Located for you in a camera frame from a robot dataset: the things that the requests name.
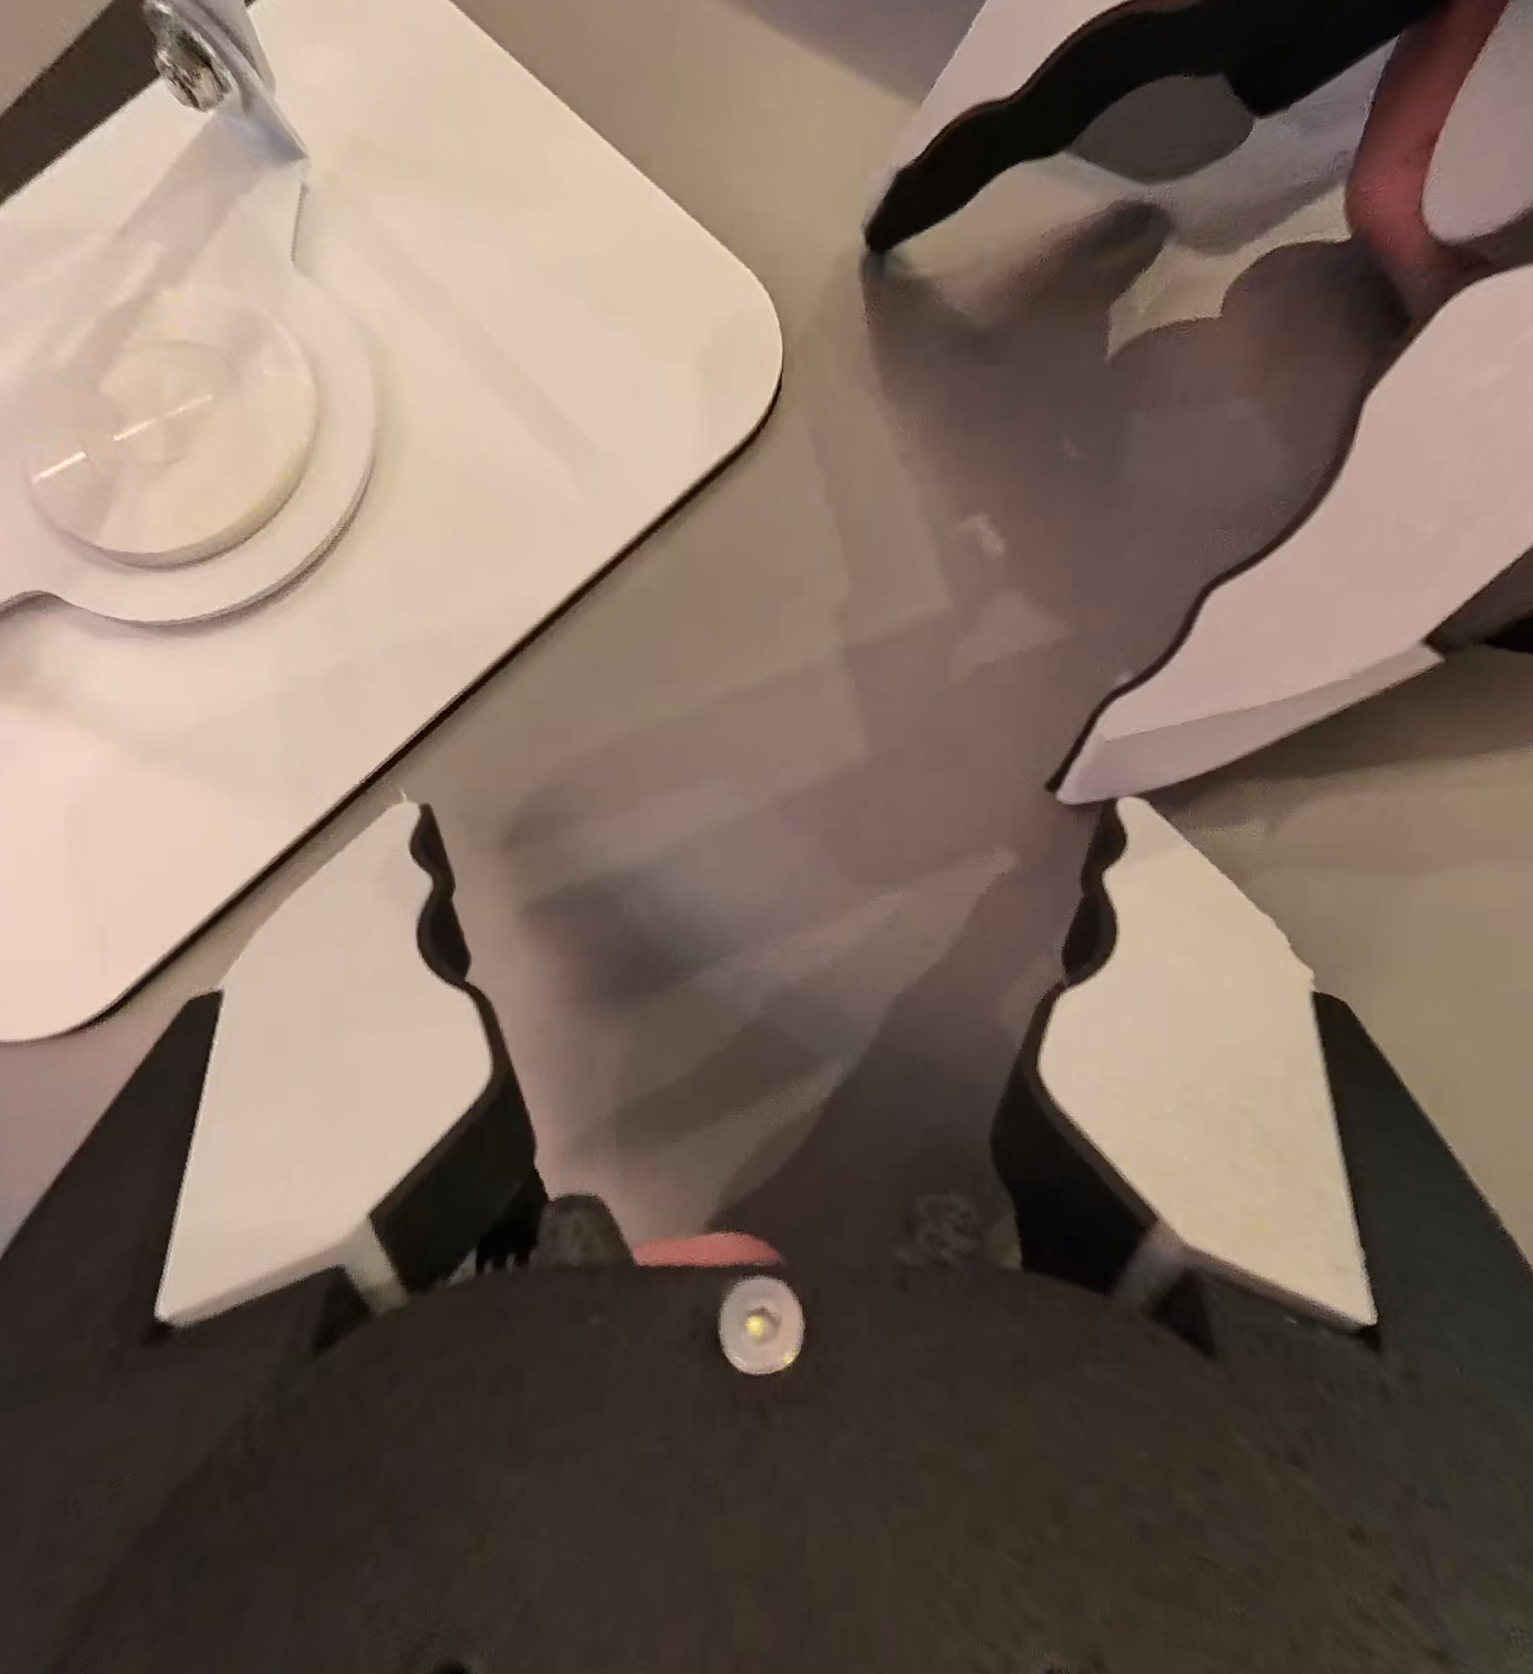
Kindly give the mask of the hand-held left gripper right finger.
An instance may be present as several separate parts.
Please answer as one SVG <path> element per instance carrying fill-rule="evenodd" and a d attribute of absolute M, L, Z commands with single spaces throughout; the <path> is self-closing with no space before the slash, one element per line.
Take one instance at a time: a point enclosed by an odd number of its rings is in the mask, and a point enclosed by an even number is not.
<path fill-rule="evenodd" d="M 1313 1002 L 1267 910 L 1146 800 L 1104 805 L 993 1120 L 1014 1263 L 1142 1314 L 1211 1278 L 1376 1328 Z"/>

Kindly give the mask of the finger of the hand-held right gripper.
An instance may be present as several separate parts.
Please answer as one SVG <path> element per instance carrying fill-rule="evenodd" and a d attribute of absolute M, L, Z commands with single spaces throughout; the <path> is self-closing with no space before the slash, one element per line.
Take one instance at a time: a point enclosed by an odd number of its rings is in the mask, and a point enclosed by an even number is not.
<path fill-rule="evenodd" d="M 1318 503 L 1096 707 L 1051 795 L 1181 786 L 1424 675 L 1429 637 L 1530 548 L 1533 263 L 1416 333 Z"/>
<path fill-rule="evenodd" d="M 886 253 L 1014 163 L 1066 152 L 1160 78 L 1223 78 L 1250 116 L 1356 74 L 1434 2 L 985 2 L 896 143 L 866 248 Z"/>

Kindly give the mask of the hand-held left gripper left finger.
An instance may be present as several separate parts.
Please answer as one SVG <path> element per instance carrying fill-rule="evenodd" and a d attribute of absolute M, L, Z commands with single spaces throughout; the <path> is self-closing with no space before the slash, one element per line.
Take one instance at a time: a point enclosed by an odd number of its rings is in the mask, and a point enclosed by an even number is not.
<path fill-rule="evenodd" d="M 253 929 L 220 983 L 157 1322 L 326 1268 L 380 1314 L 533 1252 L 539 1139 L 470 964 L 445 832 L 411 800 Z"/>

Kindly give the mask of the person's right hand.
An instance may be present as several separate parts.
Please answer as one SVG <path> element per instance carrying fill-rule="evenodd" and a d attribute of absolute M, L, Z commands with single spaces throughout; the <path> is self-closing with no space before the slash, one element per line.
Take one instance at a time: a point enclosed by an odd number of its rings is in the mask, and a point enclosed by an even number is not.
<path fill-rule="evenodd" d="M 1481 237 L 1440 239 L 1424 223 L 1424 179 L 1448 113 L 1504 2 L 1437 2 L 1391 51 L 1343 189 L 1348 239 L 1376 266 L 1411 330 L 1491 271 Z"/>

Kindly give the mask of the clear round stand foot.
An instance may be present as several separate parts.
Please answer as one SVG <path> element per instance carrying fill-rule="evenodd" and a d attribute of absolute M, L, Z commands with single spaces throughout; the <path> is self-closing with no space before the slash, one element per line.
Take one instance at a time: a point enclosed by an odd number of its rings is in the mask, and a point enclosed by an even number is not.
<path fill-rule="evenodd" d="M 310 155 L 244 2 L 146 2 L 209 123 L 108 237 L 0 277 L 0 617 L 236 617 L 347 529 L 376 450 L 352 317 L 296 258 Z"/>

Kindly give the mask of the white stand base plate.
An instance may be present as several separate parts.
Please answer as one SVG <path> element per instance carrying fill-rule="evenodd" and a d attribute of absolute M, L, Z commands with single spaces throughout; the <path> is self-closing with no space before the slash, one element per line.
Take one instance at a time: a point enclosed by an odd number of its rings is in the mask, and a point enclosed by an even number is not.
<path fill-rule="evenodd" d="M 345 536 L 227 624 L 0 624 L 0 1045 L 75 1033 L 759 430 L 767 288 L 454 2 L 257 2 L 367 330 Z"/>

